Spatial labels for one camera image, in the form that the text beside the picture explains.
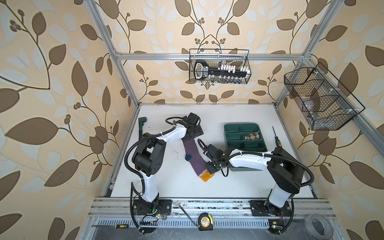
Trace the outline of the clear tape roll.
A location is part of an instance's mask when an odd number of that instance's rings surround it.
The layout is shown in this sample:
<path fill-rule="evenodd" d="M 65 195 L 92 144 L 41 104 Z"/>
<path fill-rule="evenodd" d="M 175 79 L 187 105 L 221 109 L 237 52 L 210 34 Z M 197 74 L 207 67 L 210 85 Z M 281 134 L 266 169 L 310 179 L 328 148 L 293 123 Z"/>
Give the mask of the clear tape roll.
<path fill-rule="evenodd" d="M 311 214 L 304 219 L 308 233 L 319 240 L 331 240 L 334 236 L 334 228 L 330 221 L 320 214 Z"/>

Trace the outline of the black socket set holder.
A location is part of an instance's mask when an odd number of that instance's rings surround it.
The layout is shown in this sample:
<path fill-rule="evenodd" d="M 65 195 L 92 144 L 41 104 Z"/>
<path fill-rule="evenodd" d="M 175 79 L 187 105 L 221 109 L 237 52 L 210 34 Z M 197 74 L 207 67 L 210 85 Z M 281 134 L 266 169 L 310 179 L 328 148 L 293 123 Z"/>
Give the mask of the black socket set holder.
<path fill-rule="evenodd" d="M 249 67 L 237 68 L 235 65 L 225 65 L 219 62 L 217 68 L 211 67 L 206 61 L 196 61 L 192 71 L 196 80 L 204 79 L 246 79 L 251 76 Z"/>

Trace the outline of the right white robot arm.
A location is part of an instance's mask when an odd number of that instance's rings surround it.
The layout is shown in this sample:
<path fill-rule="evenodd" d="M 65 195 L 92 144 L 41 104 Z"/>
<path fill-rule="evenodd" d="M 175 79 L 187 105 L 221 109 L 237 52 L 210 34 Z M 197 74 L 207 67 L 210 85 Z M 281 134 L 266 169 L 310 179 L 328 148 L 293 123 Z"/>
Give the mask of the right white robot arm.
<path fill-rule="evenodd" d="M 282 147 L 276 147 L 272 152 L 242 151 L 227 148 L 222 151 L 213 145 L 206 145 L 198 139 L 203 154 L 209 159 L 206 163 L 210 174 L 223 169 L 249 168 L 267 171 L 275 181 L 275 186 L 266 201 L 257 206 L 256 201 L 250 201 L 253 216 L 282 216 L 284 212 L 294 212 L 294 204 L 288 204 L 300 189 L 311 185 L 314 180 L 312 171 L 297 161 Z"/>

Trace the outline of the green plastic organizer tray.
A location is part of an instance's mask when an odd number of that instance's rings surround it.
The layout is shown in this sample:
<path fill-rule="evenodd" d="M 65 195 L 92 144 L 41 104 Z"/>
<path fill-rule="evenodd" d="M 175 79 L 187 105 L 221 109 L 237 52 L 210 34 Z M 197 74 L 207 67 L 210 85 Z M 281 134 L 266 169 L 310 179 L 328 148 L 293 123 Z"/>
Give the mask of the green plastic organizer tray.
<path fill-rule="evenodd" d="M 258 132 L 261 136 L 256 141 L 245 141 L 244 135 Z M 227 123 L 224 125 L 224 135 L 227 148 L 235 148 L 249 152 L 267 152 L 263 134 L 256 123 Z"/>

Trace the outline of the small yellow black screwdriver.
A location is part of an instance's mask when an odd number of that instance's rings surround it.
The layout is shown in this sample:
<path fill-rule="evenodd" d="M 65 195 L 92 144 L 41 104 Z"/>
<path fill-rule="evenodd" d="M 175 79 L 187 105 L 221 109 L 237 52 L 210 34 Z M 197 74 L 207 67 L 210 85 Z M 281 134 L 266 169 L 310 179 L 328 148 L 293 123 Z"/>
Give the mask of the small yellow black screwdriver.
<path fill-rule="evenodd" d="M 115 225 L 115 229 L 127 229 L 129 225 Z"/>

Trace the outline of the yellow black screwdriver on table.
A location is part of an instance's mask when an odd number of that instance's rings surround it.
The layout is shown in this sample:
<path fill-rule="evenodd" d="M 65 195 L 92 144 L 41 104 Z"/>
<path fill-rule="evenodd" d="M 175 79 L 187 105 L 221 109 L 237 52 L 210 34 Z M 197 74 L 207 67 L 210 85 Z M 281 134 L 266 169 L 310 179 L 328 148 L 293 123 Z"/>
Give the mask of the yellow black screwdriver on table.
<path fill-rule="evenodd" d="M 273 127 L 273 131 L 274 131 L 274 135 L 275 135 L 276 146 L 281 148 L 282 147 L 282 143 L 281 143 L 280 139 L 278 138 L 274 127 Z"/>

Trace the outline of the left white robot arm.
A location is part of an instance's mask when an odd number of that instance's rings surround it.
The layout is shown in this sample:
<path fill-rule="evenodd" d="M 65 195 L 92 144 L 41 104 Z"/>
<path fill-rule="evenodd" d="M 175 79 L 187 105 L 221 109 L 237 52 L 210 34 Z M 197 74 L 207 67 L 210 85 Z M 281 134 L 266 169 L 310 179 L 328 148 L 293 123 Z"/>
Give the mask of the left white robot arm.
<path fill-rule="evenodd" d="M 131 187 L 130 212 L 132 216 L 162 216 L 171 212 L 172 202 L 159 199 L 155 174 L 163 164 L 168 145 L 182 140 L 185 160 L 190 163 L 197 176 L 206 182 L 212 175 L 207 170 L 195 141 L 204 133 L 200 117 L 190 113 L 184 117 L 167 118 L 166 123 L 172 125 L 172 128 L 155 135 L 143 132 L 146 121 L 145 117 L 139 118 L 139 140 L 129 147 L 124 156 L 125 167 L 139 176 L 142 184 L 140 192 L 134 186 Z"/>

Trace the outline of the beige argyle sock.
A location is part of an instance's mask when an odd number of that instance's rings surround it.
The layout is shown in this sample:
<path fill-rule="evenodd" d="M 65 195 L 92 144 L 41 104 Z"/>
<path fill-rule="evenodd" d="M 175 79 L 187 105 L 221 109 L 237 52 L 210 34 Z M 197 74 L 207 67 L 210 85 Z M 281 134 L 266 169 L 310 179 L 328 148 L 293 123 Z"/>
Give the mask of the beige argyle sock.
<path fill-rule="evenodd" d="M 245 141 L 256 141 L 261 138 L 260 134 L 258 132 L 250 133 L 247 135 L 244 135 Z"/>

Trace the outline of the yellow black tape measure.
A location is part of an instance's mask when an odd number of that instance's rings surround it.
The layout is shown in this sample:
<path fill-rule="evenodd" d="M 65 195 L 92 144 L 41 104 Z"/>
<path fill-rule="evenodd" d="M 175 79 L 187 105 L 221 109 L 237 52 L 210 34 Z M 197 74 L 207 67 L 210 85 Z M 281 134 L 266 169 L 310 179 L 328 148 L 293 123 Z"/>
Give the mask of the yellow black tape measure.
<path fill-rule="evenodd" d="M 198 218 L 199 231 L 213 231 L 214 223 L 213 218 L 208 213 L 202 213 Z"/>

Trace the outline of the purple sock yellow cuff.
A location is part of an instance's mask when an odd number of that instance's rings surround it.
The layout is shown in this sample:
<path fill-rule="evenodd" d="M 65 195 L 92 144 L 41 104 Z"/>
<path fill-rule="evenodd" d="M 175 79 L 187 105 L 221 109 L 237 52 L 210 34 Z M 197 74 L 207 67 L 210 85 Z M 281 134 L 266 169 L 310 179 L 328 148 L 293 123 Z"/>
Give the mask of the purple sock yellow cuff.
<path fill-rule="evenodd" d="M 206 167 L 206 162 L 199 153 L 197 144 L 194 139 L 190 139 L 183 142 L 185 148 L 185 160 L 190 163 L 196 175 L 201 178 L 204 182 L 210 180 L 212 175 Z"/>

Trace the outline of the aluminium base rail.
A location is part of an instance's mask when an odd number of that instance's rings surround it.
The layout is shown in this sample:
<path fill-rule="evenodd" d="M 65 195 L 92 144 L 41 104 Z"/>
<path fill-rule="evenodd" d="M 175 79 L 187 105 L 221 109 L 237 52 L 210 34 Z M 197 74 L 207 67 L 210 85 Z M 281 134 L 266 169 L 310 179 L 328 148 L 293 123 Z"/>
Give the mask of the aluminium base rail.
<path fill-rule="evenodd" d="M 282 213 L 268 214 L 262 211 L 265 199 L 160 199 L 153 214 L 145 213 L 138 200 L 128 198 L 96 198 L 88 217 L 97 226 L 125 225 L 142 228 L 195 228 L 201 214 L 212 217 L 214 228 L 268 229 L 284 226 L 290 217 L 304 220 L 311 214 L 319 214 L 328 220 L 336 220 L 331 204 L 322 199 L 294 199 Z"/>

